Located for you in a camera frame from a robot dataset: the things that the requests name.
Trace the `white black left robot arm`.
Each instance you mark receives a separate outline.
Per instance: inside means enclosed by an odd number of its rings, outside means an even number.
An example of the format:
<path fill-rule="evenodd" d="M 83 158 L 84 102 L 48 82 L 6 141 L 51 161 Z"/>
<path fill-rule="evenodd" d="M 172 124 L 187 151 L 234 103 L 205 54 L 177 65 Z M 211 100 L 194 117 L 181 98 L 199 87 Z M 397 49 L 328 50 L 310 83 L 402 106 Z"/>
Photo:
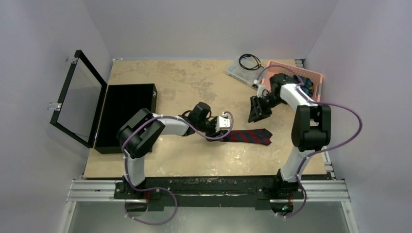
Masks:
<path fill-rule="evenodd" d="M 198 133 L 208 141 L 221 141 L 232 130 L 232 120 L 233 116 L 229 112 L 212 116 L 210 106 L 204 102 L 174 117 L 158 115 L 147 108 L 139 110 L 116 133 L 124 154 L 123 181 L 128 183 L 126 193 L 134 199 L 143 196 L 146 180 L 144 157 L 160 136 L 184 137 Z"/>

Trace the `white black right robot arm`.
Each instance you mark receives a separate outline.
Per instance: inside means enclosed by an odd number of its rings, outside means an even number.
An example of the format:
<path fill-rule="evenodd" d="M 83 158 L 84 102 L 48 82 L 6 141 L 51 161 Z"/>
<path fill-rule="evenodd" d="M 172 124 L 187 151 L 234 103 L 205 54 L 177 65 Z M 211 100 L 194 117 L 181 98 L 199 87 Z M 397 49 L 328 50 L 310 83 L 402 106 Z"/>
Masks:
<path fill-rule="evenodd" d="M 303 170 L 312 156 L 330 143 L 331 108 L 315 102 L 302 90 L 302 83 L 293 83 L 276 74 L 270 78 L 270 88 L 254 81 L 256 95 L 250 98 L 249 122 L 268 118 L 272 109 L 287 104 L 294 111 L 291 131 L 293 149 L 282 168 L 276 174 L 270 190 L 280 198 L 299 188 Z"/>

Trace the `red navy striped tie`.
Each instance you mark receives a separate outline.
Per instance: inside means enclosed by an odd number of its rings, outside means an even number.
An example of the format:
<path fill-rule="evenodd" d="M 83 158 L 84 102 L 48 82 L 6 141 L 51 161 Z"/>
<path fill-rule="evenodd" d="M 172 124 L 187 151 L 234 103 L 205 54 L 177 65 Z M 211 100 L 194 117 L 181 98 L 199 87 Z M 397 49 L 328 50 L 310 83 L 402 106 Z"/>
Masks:
<path fill-rule="evenodd" d="M 244 142 L 268 146 L 273 134 L 267 129 L 233 130 L 222 139 L 223 142 Z"/>

